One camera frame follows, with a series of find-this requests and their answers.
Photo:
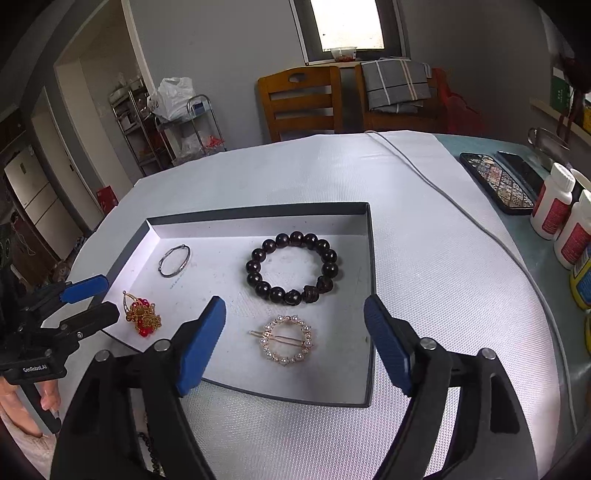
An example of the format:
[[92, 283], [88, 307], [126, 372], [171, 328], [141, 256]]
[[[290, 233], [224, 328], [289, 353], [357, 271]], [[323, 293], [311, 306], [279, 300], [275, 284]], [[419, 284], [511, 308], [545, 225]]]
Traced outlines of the round pearl hair clip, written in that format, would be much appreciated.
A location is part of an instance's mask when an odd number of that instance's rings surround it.
[[315, 331], [297, 315], [279, 315], [259, 330], [249, 330], [256, 338], [264, 359], [280, 366], [304, 362], [315, 348]]

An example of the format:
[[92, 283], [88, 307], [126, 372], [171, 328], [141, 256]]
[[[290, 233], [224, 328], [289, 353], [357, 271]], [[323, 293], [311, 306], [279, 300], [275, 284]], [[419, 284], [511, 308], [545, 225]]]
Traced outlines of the thin silver bangle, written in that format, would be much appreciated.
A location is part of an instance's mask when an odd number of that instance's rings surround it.
[[188, 245], [176, 245], [159, 259], [157, 271], [163, 278], [173, 278], [185, 269], [190, 258], [191, 249]]

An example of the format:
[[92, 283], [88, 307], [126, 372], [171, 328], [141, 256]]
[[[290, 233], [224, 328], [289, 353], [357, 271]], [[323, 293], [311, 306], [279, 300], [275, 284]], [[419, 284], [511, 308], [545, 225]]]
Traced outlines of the dark grey jewelry box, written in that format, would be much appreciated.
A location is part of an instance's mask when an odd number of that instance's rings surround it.
[[[263, 300], [246, 281], [252, 251], [280, 233], [315, 234], [337, 255], [332, 291], [314, 303], [287, 306]], [[157, 271], [159, 259], [186, 244], [191, 258], [173, 278]], [[108, 272], [106, 300], [122, 305], [125, 293], [151, 301], [162, 324], [139, 335], [125, 319], [109, 337], [142, 352], [197, 318], [213, 296], [226, 306], [225, 326], [204, 379], [274, 400], [366, 408], [374, 383], [374, 348], [363, 304], [375, 289], [374, 242], [366, 203], [304, 203], [172, 214], [146, 219]], [[249, 330], [279, 315], [297, 315], [315, 331], [307, 360], [280, 366], [266, 360]]]

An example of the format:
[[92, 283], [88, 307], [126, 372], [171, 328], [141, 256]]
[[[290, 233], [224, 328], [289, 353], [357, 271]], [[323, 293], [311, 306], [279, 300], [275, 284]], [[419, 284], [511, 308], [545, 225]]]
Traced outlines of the patterned phone case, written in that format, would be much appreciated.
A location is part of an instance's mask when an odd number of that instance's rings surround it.
[[461, 153], [459, 161], [502, 212], [508, 215], [532, 214], [533, 195], [495, 157]]

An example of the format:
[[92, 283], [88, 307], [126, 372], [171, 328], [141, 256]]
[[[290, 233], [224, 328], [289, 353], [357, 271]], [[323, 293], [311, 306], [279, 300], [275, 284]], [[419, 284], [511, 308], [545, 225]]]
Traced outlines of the yellow cap blue bottle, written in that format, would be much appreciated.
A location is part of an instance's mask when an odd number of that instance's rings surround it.
[[581, 258], [571, 270], [569, 284], [576, 304], [583, 310], [591, 306], [591, 270], [590, 260]]

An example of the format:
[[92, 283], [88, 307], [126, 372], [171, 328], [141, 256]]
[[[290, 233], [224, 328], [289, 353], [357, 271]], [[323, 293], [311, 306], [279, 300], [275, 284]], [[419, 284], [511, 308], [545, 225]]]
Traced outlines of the tall storage shelf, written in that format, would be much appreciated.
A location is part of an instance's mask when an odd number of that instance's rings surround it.
[[152, 141], [153, 128], [149, 127], [153, 115], [147, 107], [147, 99], [148, 91], [141, 76], [118, 87], [108, 96], [119, 131], [143, 176], [162, 170], [160, 147]]

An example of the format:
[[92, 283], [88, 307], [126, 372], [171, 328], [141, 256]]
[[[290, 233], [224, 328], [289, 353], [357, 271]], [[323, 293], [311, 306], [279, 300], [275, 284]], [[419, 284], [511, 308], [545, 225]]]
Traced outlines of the white pill bottle red label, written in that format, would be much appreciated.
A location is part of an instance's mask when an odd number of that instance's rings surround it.
[[538, 200], [530, 217], [534, 231], [545, 240], [552, 240], [569, 215], [575, 178], [560, 163], [552, 165], [544, 180]]

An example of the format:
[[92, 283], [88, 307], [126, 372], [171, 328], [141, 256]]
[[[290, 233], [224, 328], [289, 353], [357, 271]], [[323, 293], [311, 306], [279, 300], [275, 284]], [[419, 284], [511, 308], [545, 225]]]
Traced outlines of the black phone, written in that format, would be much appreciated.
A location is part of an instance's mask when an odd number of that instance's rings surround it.
[[538, 198], [544, 184], [543, 177], [526, 160], [517, 154], [498, 151], [497, 155], [517, 176], [527, 190], [531, 192], [535, 198]]

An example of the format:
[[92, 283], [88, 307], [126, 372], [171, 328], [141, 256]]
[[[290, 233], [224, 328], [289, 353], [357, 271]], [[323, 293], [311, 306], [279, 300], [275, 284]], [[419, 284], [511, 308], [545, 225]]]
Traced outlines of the white plastic bag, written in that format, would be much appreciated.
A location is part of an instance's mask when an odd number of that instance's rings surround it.
[[163, 78], [148, 97], [148, 109], [161, 121], [176, 121], [187, 115], [187, 102], [195, 95], [189, 77]]

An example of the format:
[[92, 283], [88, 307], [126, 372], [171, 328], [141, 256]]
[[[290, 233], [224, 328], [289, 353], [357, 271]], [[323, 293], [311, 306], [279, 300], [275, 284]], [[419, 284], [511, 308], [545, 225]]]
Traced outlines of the red cloth on chair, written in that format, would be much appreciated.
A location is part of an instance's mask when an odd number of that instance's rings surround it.
[[480, 113], [470, 107], [461, 95], [451, 90], [443, 69], [433, 68], [432, 75], [436, 82], [438, 100], [445, 111], [446, 131], [455, 135], [481, 136], [484, 126]]

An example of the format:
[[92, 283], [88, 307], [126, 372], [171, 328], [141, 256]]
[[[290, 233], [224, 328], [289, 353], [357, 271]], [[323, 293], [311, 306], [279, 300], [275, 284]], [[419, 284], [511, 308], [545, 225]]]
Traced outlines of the grey plaid folded cloth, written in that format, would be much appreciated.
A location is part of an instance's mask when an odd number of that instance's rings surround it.
[[363, 62], [363, 77], [370, 110], [386, 111], [391, 107], [415, 110], [432, 97], [428, 80], [431, 66], [407, 58], [385, 58]]

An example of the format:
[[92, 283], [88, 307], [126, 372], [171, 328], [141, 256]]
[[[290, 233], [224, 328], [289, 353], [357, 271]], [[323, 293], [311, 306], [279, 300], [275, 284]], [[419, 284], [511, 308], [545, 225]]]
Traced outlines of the small bowl on sill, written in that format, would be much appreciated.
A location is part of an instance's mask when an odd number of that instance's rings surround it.
[[337, 47], [331, 49], [335, 62], [353, 62], [356, 60], [356, 47]]

